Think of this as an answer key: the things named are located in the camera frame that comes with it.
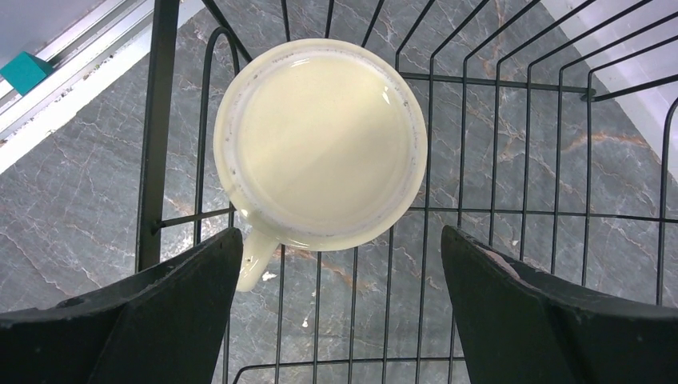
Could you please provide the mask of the aluminium rail frame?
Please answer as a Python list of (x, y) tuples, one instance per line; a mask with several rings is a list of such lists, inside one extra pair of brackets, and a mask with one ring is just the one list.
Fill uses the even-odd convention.
[(153, 1), (104, 1), (38, 53), (55, 71), (21, 96), (1, 81), (7, 170), (150, 52)]

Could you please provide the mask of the cream mug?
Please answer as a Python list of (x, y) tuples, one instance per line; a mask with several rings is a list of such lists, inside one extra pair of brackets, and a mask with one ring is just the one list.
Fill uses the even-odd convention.
[(421, 106), (384, 59), (307, 38), (267, 50), (229, 84), (213, 155), (249, 224), (237, 290), (252, 290), (281, 245), (347, 250), (383, 234), (414, 202), (428, 138)]

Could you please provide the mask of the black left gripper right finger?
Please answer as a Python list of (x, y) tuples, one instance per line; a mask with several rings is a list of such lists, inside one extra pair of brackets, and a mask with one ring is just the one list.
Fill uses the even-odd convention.
[(471, 382), (676, 382), (676, 309), (575, 285), (453, 226), (441, 258)]

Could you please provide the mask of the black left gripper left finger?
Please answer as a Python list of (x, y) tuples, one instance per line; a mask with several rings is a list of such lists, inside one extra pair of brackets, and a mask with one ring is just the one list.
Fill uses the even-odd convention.
[(242, 253), (229, 228), (99, 290), (2, 314), (2, 382), (211, 382)]

